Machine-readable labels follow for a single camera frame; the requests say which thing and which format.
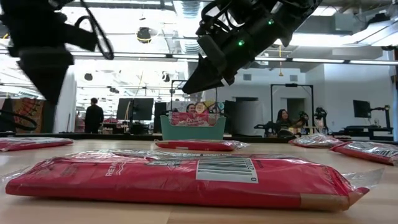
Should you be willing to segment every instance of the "red snack bag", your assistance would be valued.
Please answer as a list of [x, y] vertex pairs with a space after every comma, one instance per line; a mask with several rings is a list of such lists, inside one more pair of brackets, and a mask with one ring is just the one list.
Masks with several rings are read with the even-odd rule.
[[292, 139], [289, 143], [294, 144], [296, 146], [302, 147], [324, 147], [331, 148], [333, 146], [337, 146], [342, 144], [343, 142], [339, 139], [335, 139], [324, 134], [310, 134], [308, 136], [302, 136], [297, 139]]
[[199, 151], [233, 151], [248, 147], [249, 144], [226, 140], [173, 140], [157, 141], [156, 146], [164, 149], [186, 149]]
[[398, 146], [390, 144], [351, 141], [330, 150], [347, 156], [398, 166]]
[[355, 180], [351, 185], [332, 167], [290, 156], [91, 151], [55, 157], [20, 176], [10, 176], [6, 193], [340, 211], [365, 195], [369, 191], [366, 186], [376, 184], [381, 175], [382, 170], [350, 174], [348, 177]]
[[174, 126], [214, 126], [217, 114], [171, 112], [170, 123]]
[[0, 152], [40, 149], [43, 147], [63, 146], [73, 143], [72, 139], [64, 138], [0, 138]]

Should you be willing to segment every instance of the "doorway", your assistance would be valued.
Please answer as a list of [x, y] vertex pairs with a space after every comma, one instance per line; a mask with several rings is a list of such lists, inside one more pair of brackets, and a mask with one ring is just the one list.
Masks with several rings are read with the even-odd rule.
[[287, 98], [286, 108], [289, 113], [289, 118], [291, 121], [296, 121], [300, 119], [300, 112], [305, 111], [305, 99], [304, 98]]

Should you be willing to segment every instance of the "white wall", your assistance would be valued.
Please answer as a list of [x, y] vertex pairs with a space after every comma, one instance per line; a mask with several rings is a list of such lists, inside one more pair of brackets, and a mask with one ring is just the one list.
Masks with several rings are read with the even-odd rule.
[[[378, 60], [387, 60], [387, 55]], [[392, 106], [389, 69], [388, 66], [325, 64], [306, 74], [307, 83], [314, 85], [314, 105], [327, 110], [327, 123], [332, 131], [350, 125], [369, 125], [367, 119], [354, 117], [353, 100], [369, 101], [372, 108]], [[372, 112], [372, 123], [375, 119], [386, 126], [383, 111]]]
[[[218, 88], [218, 101], [233, 100], [234, 97], [257, 97], [263, 105], [264, 121], [271, 120], [271, 88], [270, 84], [286, 84], [290, 82], [290, 75], [298, 75], [298, 84], [305, 84], [305, 74], [297, 68], [284, 68], [283, 77], [279, 76], [279, 69], [269, 71], [260, 68], [239, 70], [235, 76], [235, 83], [231, 86]], [[251, 74], [251, 81], [244, 81], [243, 74]], [[310, 99], [310, 95], [303, 88], [287, 88], [275, 86], [274, 89], [274, 121], [280, 109], [286, 109], [282, 105], [283, 98], [305, 98]], [[215, 90], [205, 92], [206, 100], [215, 100]]]
[[53, 133], [75, 130], [77, 82], [73, 66], [69, 67], [63, 81], [55, 112]]

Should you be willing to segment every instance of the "desk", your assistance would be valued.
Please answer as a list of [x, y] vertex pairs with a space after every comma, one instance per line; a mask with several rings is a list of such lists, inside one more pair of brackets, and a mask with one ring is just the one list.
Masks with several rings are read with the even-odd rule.
[[[0, 153], [0, 175], [35, 164], [52, 156], [92, 149], [155, 149], [147, 141], [80, 140], [72, 146]], [[307, 158], [333, 166], [340, 172], [385, 167], [381, 183], [350, 210], [341, 213], [208, 208], [181, 205], [79, 202], [5, 195], [0, 190], [1, 224], [395, 224], [398, 219], [398, 168], [362, 161], [329, 152], [288, 144], [252, 144], [238, 153], [278, 153]]]

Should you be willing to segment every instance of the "person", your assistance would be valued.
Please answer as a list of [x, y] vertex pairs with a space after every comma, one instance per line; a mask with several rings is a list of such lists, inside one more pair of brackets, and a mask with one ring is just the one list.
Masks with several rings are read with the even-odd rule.
[[191, 104], [189, 104], [188, 106], [187, 106], [187, 113], [191, 113], [191, 114], [194, 114], [194, 113], [196, 113], [197, 111], [196, 111], [196, 106], [193, 104], [193, 103], [191, 103]]
[[281, 109], [278, 111], [276, 124], [282, 128], [289, 128], [293, 125], [292, 121], [289, 119], [289, 114], [285, 109]]
[[104, 111], [98, 105], [96, 98], [91, 99], [91, 106], [86, 110], [85, 133], [98, 134], [98, 129], [104, 121]]

